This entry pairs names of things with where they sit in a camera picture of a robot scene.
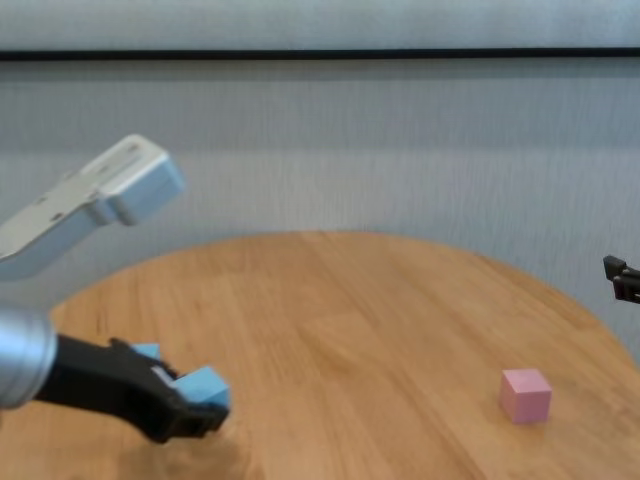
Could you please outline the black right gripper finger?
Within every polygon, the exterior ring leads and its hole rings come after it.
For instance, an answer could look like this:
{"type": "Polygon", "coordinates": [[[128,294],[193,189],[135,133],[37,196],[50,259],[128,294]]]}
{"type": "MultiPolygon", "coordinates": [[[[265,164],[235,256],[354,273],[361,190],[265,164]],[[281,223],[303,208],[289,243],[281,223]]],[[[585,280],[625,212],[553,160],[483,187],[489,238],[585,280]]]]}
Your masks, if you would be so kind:
{"type": "Polygon", "coordinates": [[[612,283],[617,300],[638,303],[640,295],[640,272],[612,255],[603,258],[606,279],[612,283]]]}

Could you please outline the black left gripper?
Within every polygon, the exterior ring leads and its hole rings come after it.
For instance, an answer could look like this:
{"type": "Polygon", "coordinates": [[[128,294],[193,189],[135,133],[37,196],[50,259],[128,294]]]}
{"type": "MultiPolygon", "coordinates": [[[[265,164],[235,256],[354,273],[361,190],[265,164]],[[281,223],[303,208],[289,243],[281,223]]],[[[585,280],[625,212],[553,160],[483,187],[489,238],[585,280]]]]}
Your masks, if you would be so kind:
{"type": "Polygon", "coordinates": [[[57,336],[57,351],[40,402],[122,419],[148,439],[203,438],[229,416],[226,406],[173,398],[165,380],[178,372],[162,359],[157,343],[111,338],[107,346],[57,336]]]}

